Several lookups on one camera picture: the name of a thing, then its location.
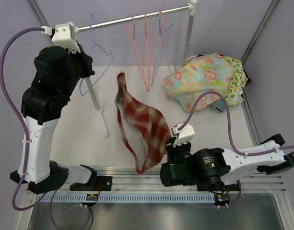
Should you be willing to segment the red beige checked garment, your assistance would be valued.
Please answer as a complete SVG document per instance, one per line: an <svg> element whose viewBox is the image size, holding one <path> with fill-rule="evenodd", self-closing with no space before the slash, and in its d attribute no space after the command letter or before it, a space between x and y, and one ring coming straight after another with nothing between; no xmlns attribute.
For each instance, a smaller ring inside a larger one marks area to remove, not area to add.
<svg viewBox="0 0 294 230"><path fill-rule="evenodd" d="M166 144L171 138L171 133L163 114L158 109L138 101L129 93L124 72L117 75L117 85L118 92L115 97L115 105L121 138L134 157L136 172L143 174L147 169L158 165L164 155L167 154ZM139 131L146 144L142 166L139 165L138 156L129 144L121 115L125 116L128 124Z"/></svg>

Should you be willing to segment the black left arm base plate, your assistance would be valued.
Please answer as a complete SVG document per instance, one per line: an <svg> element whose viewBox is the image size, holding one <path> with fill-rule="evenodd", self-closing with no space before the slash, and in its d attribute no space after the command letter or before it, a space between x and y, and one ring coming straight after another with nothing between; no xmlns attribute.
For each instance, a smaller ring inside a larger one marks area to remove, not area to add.
<svg viewBox="0 0 294 230"><path fill-rule="evenodd" d="M92 176L87 183L74 183L70 185L70 191L111 191L111 176Z"/></svg>

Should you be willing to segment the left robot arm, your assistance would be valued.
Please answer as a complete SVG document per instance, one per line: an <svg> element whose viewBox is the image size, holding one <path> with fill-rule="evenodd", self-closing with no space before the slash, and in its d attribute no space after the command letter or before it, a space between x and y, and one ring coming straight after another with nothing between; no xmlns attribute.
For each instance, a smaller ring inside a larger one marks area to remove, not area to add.
<svg viewBox="0 0 294 230"><path fill-rule="evenodd" d="M86 165L62 166L50 160L54 131L63 107L81 78L94 75L92 57L82 46L78 50L49 46L34 59L35 78L22 96L21 114L29 133L29 156L23 166L10 174L16 183L28 184L28 190L42 194L70 185L72 191L90 191L97 187L97 172Z"/></svg>

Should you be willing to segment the pink wire hanger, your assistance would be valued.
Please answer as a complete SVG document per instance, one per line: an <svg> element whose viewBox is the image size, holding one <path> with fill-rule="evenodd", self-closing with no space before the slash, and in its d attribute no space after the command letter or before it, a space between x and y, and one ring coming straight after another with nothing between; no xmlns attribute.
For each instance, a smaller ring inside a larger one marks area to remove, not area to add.
<svg viewBox="0 0 294 230"><path fill-rule="evenodd" d="M163 35L163 32L166 28L166 19L164 19L164 21L162 22L163 11L164 10L161 9L158 14L159 30L158 30L158 40L157 40L157 46L156 46L156 51L155 51L155 60L154 60L154 64L153 64L153 72L152 72L151 84L150 84L151 87L153 86L153 83L154 83L154 80L156 77L156 69L158 66L159 52L160 52L160 47L161 47L161 43L162 43L162 35Z"/></svg>

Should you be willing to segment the red black plaid skirt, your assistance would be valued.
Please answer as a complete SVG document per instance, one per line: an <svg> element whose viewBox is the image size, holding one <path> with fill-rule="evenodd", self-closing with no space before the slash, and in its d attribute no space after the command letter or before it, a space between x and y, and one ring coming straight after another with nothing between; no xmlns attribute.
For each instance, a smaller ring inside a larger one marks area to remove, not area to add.
<svg viewBox="0 0 294 230"><path fill-rule="evenodd" d="M247 86L247 85L249 85L251 83L251 79L249 78L246 71L244 71L244 73L245 73L245 76L246 76L246 79L247 79L247 81L246 81L246 86Z"/></svg>

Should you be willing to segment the light blue denim garment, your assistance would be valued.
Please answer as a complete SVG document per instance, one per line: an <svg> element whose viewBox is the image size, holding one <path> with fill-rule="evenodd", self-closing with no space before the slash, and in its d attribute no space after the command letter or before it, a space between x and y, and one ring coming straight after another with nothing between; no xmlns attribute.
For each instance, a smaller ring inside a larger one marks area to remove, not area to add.
<svg viewBox="0 0 294 230"><path fill-rule="evenodd" d="M219 101L218 103L214 103L214 107L218 112L225 112L226 111L226 106L222 101Z"/></svg>

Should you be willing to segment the pastel tie-dye garment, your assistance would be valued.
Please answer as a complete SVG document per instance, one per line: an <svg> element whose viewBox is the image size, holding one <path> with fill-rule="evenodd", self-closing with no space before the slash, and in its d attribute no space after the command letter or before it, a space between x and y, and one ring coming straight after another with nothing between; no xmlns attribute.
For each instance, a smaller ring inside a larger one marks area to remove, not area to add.
<svg viewBox="0 0 294 230"><path fill-rule="evenodd" d="M181 69L164 78L171 97L177 100L186 113L205 92L228 95L234 68L218 53L195 57Z"/></svg>

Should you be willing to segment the yellow green floral garment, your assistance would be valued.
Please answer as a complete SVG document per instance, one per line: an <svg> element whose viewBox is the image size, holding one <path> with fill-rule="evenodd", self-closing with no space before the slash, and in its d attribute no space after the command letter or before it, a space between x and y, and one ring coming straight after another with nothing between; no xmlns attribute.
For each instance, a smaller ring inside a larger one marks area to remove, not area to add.
<svg viewBox="0 0 294 230"><path fill-rule="evenodd" d="M241 60L229 56L222 56L222 58L234 70L228 87L228 96L225 98L227 104L229 106L241 104L244 101L242 94L244 92L244 87L248 80L243 69L243 63Z"/></svg>

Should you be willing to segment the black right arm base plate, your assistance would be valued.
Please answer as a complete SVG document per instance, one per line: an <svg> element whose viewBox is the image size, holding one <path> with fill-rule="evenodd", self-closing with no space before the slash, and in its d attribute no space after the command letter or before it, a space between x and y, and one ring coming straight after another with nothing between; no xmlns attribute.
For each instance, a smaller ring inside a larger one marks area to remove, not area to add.
<svg viewBox="0 0 294 230"><path fill-rule="evenodd" d="M204 181L199 181L197 183L197 190L215 193L222 193L225 191L224 184L218 176L208 177Z"/></svg>

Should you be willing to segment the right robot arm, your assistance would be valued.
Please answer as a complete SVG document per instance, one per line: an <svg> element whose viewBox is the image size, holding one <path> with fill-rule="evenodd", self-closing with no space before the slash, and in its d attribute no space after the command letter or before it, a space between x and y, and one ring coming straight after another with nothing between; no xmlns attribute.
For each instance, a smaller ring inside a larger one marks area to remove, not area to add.
<svg viewBox="0 0 294 230"><path fill-rule="evenodd" d="M273 135L260 145L241 149L201 149L190 153L191 143L174 145L174 138L167 143L167 162L160 170L163 186L195 185L198 191L234 191L234 184L253 173L272 175L294 167L294 153L288 149L280 134Z"/></svg>

